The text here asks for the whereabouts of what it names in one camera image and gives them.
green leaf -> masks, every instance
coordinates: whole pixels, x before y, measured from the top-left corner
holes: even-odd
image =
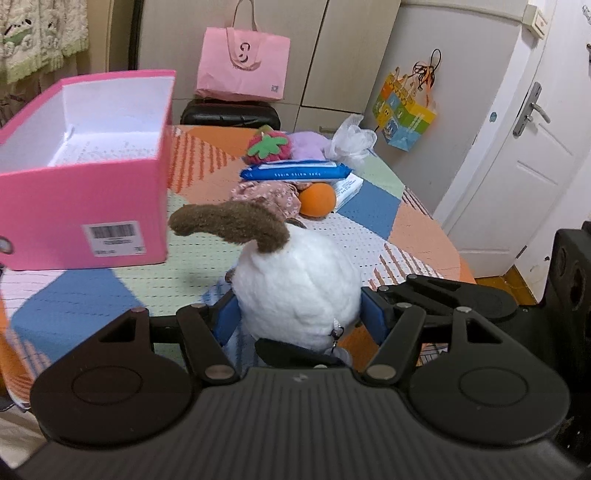
[[[261,135],[260,142],[254,144],[246,152],[251,157],[258,155],[261,160],[264,160],[269,155],[277,155],[281,151],[279,145],[287,145],[287,139],[285,137],[272,137],[264,133]]]

pink floral cloth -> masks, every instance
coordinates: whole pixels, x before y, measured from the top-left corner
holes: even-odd
[[[230,193],[230,200],[260,202],[282,222],[298,216],[301,202],[298,191],[309,187],[309,183],[286,183],[284,181],[243,181]]]

white wall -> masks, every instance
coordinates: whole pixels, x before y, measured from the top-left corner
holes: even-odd
[[[554,234],[561,228],[581,228],[585,220],[591,220],[591,154],[575,175],[562,198],[557,202],[549,217],[538,229],[527,249],[516,260],[515,265],[527,286],[540,301],[548,276],[552,256]]]
[[[434,212],[462,166],[495,98],[521,26],[499,17],[440,7],[404,5],[398,12],[368,109],[366,126],[388,73],[410,71],[439,48],[434,98],[438,118],[406,153],[378,135],[376,152]]]

purple cloth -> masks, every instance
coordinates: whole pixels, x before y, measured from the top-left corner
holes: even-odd
[[[330,140],[315,132],[296,132],[288,135],[293,160],[325,160],[324,149]]]

hanging colorful bag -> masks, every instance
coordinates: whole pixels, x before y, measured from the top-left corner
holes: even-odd
[[[434,65],[433,58],[438,52],[439,60]],[[440,62],[441,51],[437,49],[429,65],[415,64],[412,75],[400,77],[397,67],[386,78],[372,110],[388,145],[409,151],[435,120],[431,88]]]
[[[220,100],[276,102],[283,98],[290,39],[259,31],[254,0],[252,30],[235,30],[241,2],[226,28],[207,28],[195,92]]]

